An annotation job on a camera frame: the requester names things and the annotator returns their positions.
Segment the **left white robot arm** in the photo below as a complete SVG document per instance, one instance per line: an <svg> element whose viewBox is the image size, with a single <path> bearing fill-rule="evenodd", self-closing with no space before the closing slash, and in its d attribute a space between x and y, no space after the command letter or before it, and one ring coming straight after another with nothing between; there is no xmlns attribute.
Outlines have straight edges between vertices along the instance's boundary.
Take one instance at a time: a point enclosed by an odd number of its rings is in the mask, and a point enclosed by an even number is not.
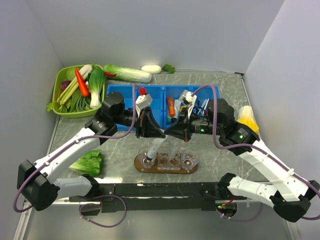
<svg viewBox="0 0 320 240"><path fill-rule="evenodd" d="M85 174L76 178L60 178L70 165L108 139L116 139L118 125L136 130L136 137L162 138L166 136L153 117L150 94L133 97L133 108L125 109L120 92L109 93L94 117L68 142L51 154L35 161L25 160L18 167L17 189L33 208L42 211L55 200L82 196L87 201L99 195L97 181Z"/></svg>

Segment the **white toothpaste tube blue cap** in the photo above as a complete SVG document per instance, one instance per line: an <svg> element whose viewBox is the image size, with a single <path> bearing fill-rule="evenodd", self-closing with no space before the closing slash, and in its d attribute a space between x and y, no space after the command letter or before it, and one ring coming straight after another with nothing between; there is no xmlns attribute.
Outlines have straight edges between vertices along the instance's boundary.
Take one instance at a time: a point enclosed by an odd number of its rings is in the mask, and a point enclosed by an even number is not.
<svg viewBox="0 0 320 240"><path fill-rule="evenodd" d="M151 162L153 159L156 158L158 150L160 149L165 140L165 138L154 138L152 140L151 146L149 147L149 150L146 154L147 163Z"/></svg>

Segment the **clear square organizer tray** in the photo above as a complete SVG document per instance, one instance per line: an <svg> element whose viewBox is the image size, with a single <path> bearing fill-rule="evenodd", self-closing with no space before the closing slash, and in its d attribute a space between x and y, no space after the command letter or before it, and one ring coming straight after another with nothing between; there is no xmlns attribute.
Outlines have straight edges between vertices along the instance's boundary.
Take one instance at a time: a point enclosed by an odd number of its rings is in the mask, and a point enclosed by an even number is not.
<svg viewBox="0 0 320 240"><path fill-rule="evenodd" d="M179 171L181 169L181 154L178 152L174 157L169 157L168 153L157 154L158 171Z"/></svg>

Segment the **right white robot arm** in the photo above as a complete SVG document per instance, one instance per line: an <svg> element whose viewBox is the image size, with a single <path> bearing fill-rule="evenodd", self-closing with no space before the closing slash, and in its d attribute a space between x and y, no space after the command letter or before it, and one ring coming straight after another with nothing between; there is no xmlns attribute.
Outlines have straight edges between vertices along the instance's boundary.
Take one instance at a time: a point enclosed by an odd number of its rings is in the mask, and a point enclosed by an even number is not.
<svg viewBox="0 0 320 240"><path fill-rule="evenodd" d="M262 184L226 173L218 187L223 199L237 196L261 202L292 223L319 219L305 216L311 199L320 194L317 181L307 181L289 169L249 126L235 120L233 107L224 99L210 100L207 113L207 117L198 117L183 111L164 133L185 142L192 134L211 134L217 148L229 150L247 161L269 181Z"/></svg>

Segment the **white blue toothbrush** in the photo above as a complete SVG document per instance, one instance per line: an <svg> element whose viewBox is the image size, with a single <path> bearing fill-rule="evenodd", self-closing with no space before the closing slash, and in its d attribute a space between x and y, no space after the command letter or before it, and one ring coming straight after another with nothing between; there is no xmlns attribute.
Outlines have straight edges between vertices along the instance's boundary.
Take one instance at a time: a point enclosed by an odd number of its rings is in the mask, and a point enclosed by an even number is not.
<svg viewBox="0 0 320 240"><path fill-rule="evenodd" d="M206 108L207 108L207 105L208 105L208 101L209 99L208 98L201 98L198 102L198 112L197 114L200 115L200 116L204 116L205 113L206 113Z"/></svg>

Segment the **white red toothpaste tube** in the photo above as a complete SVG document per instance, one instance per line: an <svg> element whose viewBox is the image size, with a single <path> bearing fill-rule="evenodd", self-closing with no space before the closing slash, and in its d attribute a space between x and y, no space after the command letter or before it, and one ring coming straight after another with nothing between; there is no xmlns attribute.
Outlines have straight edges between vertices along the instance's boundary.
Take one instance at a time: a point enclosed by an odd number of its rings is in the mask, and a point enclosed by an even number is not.
<svg viewBox="0 0 320 240"><path fill-rule="evenodd" d="M179 148L175 146L173 143L168 144L168 160L173 161L176 158L176 155L179 152Z"/></svg>

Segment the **clear plastic cup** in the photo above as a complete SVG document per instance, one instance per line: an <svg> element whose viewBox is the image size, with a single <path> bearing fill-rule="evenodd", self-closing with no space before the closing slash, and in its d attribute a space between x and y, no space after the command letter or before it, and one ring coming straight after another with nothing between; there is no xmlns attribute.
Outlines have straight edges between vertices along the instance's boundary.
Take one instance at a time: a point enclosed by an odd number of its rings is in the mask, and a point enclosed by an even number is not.
<svg viewBox="0 0 320 240"><path fill-rule="evenodd" d="M181 167L189 173L198 165L199 155L194 149L187 148L182 151L180 162Z"/></svg>
<svg viewBox="0 0 320 240"><path fill-rule="evenodd" d="M144 146L138 151L137 158L141 165L148 169L154 166L156 153L149 146Z"/></svg>

